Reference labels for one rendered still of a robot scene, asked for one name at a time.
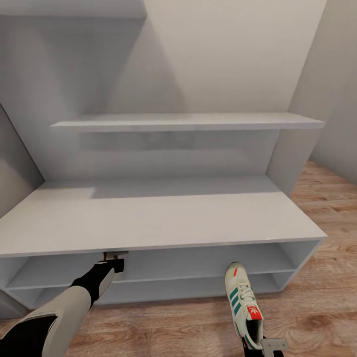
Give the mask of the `gym shoe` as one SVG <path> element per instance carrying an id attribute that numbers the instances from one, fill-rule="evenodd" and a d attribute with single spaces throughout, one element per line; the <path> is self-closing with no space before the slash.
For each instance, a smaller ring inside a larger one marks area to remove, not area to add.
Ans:
<path id="1" fill-rule="evenodd" d="M 229 299 L 234 329 L 238 338 L 244 337 L 251 350 L 263 350 L 263 315 L 240 262 L 233 262 L 226 271 L 225 287 Z"/>

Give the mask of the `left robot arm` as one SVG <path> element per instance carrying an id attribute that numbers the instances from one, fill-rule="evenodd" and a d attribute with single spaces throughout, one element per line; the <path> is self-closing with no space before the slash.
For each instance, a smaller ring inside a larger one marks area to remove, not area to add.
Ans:
<path id="1" fill-rule="evenodd" d="M 0 357 L 63 357 L 84 317 L 113 281 L 124 271 L 128 251 L 107 251 L 83 277 L 49 303 L 14 325 L 0 340 Z"/>

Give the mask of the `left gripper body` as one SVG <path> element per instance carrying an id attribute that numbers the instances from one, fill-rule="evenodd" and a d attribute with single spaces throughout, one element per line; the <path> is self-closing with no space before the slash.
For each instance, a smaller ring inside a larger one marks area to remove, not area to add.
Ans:
<path id="1" fill-rule="evenodd" d="M 124 271 L 124 259 L 109 260 L 115 268 L 115 273 Z"/>

